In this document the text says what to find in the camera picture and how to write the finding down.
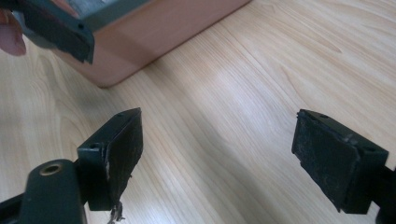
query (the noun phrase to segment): finger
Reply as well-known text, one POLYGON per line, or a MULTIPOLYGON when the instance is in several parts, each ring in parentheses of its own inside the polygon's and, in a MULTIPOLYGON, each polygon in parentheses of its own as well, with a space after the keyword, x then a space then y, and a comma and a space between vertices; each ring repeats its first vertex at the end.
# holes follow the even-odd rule
POLYGON ((8 24, 8 10, 0 8, 0 24, 8 24))
POLYGON ((20 32, 22 34, 23 33, 22 27, 21 27, 20 23, 17 21, 17 19, 15 19, 14 15, 12 15, 12 13, 8 10, 6 10, 5 15, 7 17, 8 24, 15 26, 15 28, 17 28, 18 32, 20 32))
POLYGON ((22 34, 15 25, 0 24, 0 49, 14 56, 26 53, 22 34))
POLYGON ((60 7, 61 9, 63 9, 65 12, 69 13, 71 16, 78 17, 77 12, 72 7, 70 7, 70 5, 66 1, 64 1, 64 0, 52 0, 52 2, 56 6, 60 7))

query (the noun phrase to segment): metal ring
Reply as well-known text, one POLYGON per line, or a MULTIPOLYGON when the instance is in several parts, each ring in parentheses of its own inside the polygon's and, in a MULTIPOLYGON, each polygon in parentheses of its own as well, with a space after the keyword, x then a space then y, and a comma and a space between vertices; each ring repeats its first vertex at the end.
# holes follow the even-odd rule
POLYGON ((49 164, 40 170, 41 175, 54 175, 62 170, 60 163, 49 164))

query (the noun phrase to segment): screw hole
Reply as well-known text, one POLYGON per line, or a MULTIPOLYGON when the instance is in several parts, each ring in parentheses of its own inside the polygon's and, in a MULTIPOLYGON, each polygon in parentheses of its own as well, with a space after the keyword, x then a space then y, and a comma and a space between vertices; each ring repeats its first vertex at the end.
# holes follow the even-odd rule
POLYGON ((376 151, 376 149, 374 147, 363 147, 363 149, 366 151, 371 151, 371 152, 376 151))
POLYGON ((40 170, 41 175, 54 175, 62 170, 62 165, 59 163, 50 164, 40 170))
POLYGON ((101 146, 100 143, 93 143, 90 145, 90 148, 99 148, 101 146))

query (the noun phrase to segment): black plastic part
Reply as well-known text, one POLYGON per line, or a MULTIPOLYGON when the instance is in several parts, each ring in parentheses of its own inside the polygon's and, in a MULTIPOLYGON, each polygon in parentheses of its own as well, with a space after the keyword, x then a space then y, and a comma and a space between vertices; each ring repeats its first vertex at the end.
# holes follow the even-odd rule
POLYGON ((92 63, 92 32, 83 21, 70 16, 50 0, 0 0, 0 7, 23 13, 29 29, 82 63, 92 63))
POLYGON ((0 224, 18 223, 23 194, 0 203, 0 224))
POLYGON ((292 153, 338 211, 366 214, 388 152, 336 120, 300 110, 292 153))
POLYGON ((120 196, 142 152, 140 108, 115 115, 78 148, 82 197, 92 211, 120 207, 120 196))
POLYGON ((18 223, 86 223, 73 162, 49 161, 29 174, 18 223))

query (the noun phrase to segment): light wood tabletop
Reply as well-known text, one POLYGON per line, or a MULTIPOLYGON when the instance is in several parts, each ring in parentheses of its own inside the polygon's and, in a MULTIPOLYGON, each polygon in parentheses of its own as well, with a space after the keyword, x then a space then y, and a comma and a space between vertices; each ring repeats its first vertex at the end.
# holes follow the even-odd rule
POLYGON ((121 223, 375 223, 375 204, 338 213, 291 144, 296 113, 314 110, 388 150, 394 169, 395 1, 253 0, 110 89, 27 48, 0 52, 0 201, 141 107, 145 146, 121 223))

